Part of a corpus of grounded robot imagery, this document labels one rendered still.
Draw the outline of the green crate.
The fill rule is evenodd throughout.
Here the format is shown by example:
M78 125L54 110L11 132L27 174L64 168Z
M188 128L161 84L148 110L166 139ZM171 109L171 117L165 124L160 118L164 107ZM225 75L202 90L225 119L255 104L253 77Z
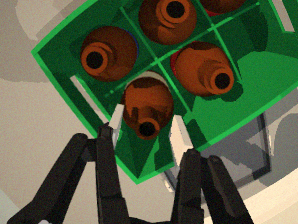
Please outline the green crate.
M109 122L120 104L125 84L146 70L164 77L174 100L174 112L154 139L140 139L122 118L114 152L117 165L135 184L174 167L168 136L174 115L182 117L195 149L201 152L298 87L298 0L282 0L295 32L285 31L272 0L246 0L237 10L212 17L199 0L191 0L197 12L196 27L185 41L176 45L161 45L144 35L138 22L143 1L87 0L31 51L52 85L94 138L104 123L71 81L72 76ZM84 39L102 26L123 28L139 44L134 67L118 81L93 79L80 61ZM173 74L170 55L196 39L217 45L227 55L234 77L228 92L210 97L194 96Z

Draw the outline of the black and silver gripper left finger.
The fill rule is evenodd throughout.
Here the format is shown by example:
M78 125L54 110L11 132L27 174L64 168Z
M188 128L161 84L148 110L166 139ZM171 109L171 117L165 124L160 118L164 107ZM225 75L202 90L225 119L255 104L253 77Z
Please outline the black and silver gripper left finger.
M33 200L7 224L62 224L87 162L95 162L98 224L131 224L114 152L123 109L117 104L110 123L98 127L97 138L74 134Z

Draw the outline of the grey square tray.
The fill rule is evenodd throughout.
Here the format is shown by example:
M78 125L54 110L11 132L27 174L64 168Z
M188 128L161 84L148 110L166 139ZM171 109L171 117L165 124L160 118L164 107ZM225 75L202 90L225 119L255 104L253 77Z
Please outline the grey square tray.
M272 172L271 151L265 111L240 129L200 152L223 161L237 190ZM175 195L175 166L162 173Z

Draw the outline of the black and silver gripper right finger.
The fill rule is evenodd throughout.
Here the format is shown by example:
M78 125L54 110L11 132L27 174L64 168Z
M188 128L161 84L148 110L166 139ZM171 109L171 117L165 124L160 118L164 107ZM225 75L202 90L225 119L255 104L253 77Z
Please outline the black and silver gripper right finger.
M179 115L174 115L169 140L179 171L170 221L204 224L202 188L213 224L254 224L221 158L201 156Z

